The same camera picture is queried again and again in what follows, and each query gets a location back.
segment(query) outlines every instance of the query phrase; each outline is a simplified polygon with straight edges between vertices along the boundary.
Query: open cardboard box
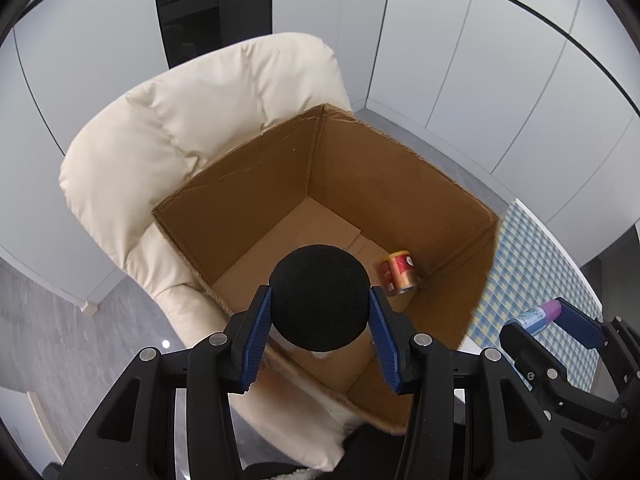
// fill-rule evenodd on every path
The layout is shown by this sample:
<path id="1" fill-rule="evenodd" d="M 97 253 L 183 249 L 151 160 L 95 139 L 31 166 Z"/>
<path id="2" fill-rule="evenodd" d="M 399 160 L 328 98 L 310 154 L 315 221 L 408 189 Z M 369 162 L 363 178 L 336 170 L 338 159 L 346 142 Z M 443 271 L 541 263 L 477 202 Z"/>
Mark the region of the open cardboard box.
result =
<path id="1" fill-rule="evenodd" d="M 421 285 L 390 298 L 418 330 L 457 348 L 494 257 L 498 218 L 416 153 L 330 105 L 262 133 L 154 210 L 167 239 L 228 315 L 292 250 L 329 244 L 363 263 L 408 250 Z M 267 362 L 302 374 L 385 431 L 401 433 L 410 396 L 384 382 L 368 330 L 319 358 L 270 340 Z"/>

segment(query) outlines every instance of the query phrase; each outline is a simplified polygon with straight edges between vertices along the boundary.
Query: screw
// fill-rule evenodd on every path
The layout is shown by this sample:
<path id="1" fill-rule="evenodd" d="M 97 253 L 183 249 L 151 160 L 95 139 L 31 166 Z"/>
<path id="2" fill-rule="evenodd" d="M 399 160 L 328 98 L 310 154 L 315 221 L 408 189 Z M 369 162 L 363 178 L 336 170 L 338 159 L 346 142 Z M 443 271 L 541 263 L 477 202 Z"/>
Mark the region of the screw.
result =
<path id="1" fill-rule="evenodd" d="M 423 333 L 414 335 L 414 341 L 417 345 L 420 346 L 429 346 L 431 343 L 433 343 L 433 339 L 431 338 L 431 336 L 429 334 Z"/>
<path id="2" fill-rule="evenodd" d="M 155 348 L 145 348 L 140 351 L 140 359 L 143 361 L 151 361 L 151 359 L 156 357 L 156 354 L 158 354 L 158 352 L 156 352 Z"/>
<path id="3" fill-rule="evenodd" d="M 209 337 L 209 344 L 212 344 L 213 346 L 223 345 L 226 341 L 226 334 L 222 332 L 216 332 L 215 334 L 211 334 Z"/>
<path id="4" fill-rule="evenodd" d="M 497 362 L 502 357 L 502 354 L 500 353 L 499 350 L 497 350 L 495 348 L 487 348 L 484 351 L 484 357 L 489 359 L 489 361 Z"/>

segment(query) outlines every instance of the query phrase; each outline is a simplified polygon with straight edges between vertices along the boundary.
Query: marble tile floor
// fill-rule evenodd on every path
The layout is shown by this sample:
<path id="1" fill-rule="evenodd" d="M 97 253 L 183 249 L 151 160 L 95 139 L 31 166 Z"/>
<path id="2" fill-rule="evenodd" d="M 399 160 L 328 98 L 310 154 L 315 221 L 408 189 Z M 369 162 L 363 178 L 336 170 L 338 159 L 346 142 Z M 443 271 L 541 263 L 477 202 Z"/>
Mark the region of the marble tile floor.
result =
<path id="1" fill-rule="evenodd" d="M 498 216 L 508 204 L 468 171 L 408 131 L 369 111 L 361 120 L 408 145 L 469 190 Z M 162 348 L 162 341 L 170 346 Z M 124 278 L 93 318 L 32 282 L 0 259 L 0 386 L 36 392 L 53 431 L 68 452 L 116 378 L 145 346 L 169 352 L 182 343 L 151 298 Z M 177 478 L 188 475 L 185 395 L 176 395 Z M 234 414 L 244 466 L 292 460 Z"/>

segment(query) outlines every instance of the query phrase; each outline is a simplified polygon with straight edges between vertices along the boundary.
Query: checkered tablecloth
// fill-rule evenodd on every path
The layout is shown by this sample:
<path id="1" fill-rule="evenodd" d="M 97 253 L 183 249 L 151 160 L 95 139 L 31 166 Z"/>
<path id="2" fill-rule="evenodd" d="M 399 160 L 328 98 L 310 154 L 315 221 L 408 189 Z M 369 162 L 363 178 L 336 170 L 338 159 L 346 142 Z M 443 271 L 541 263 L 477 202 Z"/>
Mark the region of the checkered tablecloth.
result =
<path id="1" fill-rule="evenodd" d="M 500 225 L 494 267 L 467 335 L 480 347 L 499 347 L 508 319 L 562 296 L 590 317 L 602 310 L 571 263 L 517 202 Z M 567 368 L 569 382 L 589 391 L 598 361 L 560 327 L 551 324 L 536 339 Z"/>

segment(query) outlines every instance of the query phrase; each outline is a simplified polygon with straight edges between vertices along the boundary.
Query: purple cap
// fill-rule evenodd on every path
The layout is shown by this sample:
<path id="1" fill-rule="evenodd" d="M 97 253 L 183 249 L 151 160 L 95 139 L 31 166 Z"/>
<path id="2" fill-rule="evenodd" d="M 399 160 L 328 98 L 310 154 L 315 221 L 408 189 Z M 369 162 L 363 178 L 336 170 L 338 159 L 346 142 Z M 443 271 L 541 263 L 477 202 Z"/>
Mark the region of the purple cap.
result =
<path id="1" fill-rule="evenodd" d="M 544 305 L 540 305 L 540 308 L 545 311 L 547 323 L 551 323 L 556 320 L 562 312 L 562 305 L 558 300 L 547 301 Z"/>

